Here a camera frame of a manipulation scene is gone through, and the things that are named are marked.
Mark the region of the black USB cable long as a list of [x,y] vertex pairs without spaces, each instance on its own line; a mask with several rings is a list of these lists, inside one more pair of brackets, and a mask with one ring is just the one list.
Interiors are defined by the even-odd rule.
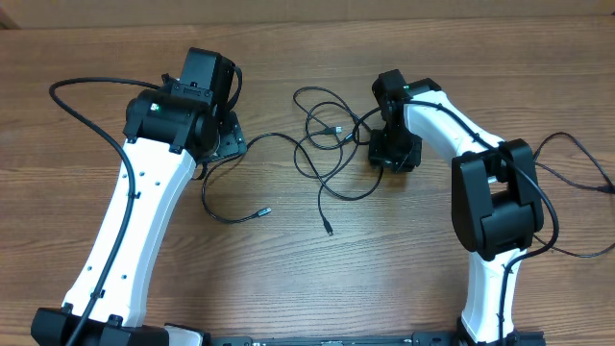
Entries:
[[[308,108],[299,101],[299,96],[302,93],[309,91],[326,93],[332,98],[332,100],[318,102]],[[372,109],[364,115],[358,115],[351,109],[349,104],[342,99],[341,96],[339,96],[332,90],[322,86],[302,86],[293,92],[292,101],[306,116],[304,124],[305,134],[295,145],[293,163],[295,164],[295,168],[297,169],[297,171],[302,176],[319,182],[320,186],[317,193],[318,213],[322,219],[323,226],[327,235],[333,235],[334,231],[332,228],[332,224],[326,217],[322,207],[323,194],[327,192],[337,200],[345,202],[354,202],[367,198],[372,193],[374,193],[381,184],[381,179],[383,176],[382,168],[380,169],[377,176],[377,180],[372,185],[372,187],[366,192],[363,192],[357,196],[344,195],[340,192],[333,190],[329,186],[330,180],[332,178],[335,178],[339,173],[341,173],[353,160],[358,148],[360,146],[366,146],[368,144],[367,141],[362,141],[360,139],[359,128],[362,127],[369,135],[371,135],[374,130],[369,125],[366,125],[365,121],[371,115],[376,113],[379,108]],[[353,128],[347,133],[345,133],[342,127],[330,126],[325,121],[319,119],[316,113],[322,108],[328,106],[337,108],[346,115],[348,115],[352,121]],[[303,146],[305,142],[310,144],[314,149],[320,151],[337,151],[339,156],[335,166],[326,173],[319,172]]]

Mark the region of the black USB cable short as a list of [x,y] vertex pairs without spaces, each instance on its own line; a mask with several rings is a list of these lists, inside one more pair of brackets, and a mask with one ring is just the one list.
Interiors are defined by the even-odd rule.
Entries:
[[245,161],[250,150],[260,141],[273,139],[283,140],[304,156],[311,163],[308,151],[303,146],[302,139],[290,135],[271,132],[258,135],[246,144],[244,154],[233,155],[217,162],[206,170],[202,178],[201,203],[205,213],[213,220],[225,225],[236,225],[251,220],[266,217],[272,212],[271,207],[258,205],[256,194],[273,189],[275,184],[266,175],[275,175],[275,163],[272,159],[254,163]]

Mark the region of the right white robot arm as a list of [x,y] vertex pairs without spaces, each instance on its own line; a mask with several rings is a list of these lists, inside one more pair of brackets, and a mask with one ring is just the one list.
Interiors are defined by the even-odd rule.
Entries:
[[379,75],[372,92],[385,125],[371,134],[371,165],[410,172],[428,144],[451,169],[453,228],[469,253],[467,298],[455,332],[414,334],[412,342],[545,344],[543,333],[520,332],[512,322],[520,263],[544,224],[529,145],[483,130],[429,78],[407,83],[394,69]]

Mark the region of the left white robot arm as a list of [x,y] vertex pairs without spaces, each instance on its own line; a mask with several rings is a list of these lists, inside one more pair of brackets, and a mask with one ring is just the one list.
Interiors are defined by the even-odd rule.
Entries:
[[144,323],[149,285],[169,220],[199,165],[242,154],[233,110],[240,68],[192,47],[182,74],[143,84],[126,109],[116,186],[86,263],[58,309],[40,308],[39,345],[206,345],[209,334]]

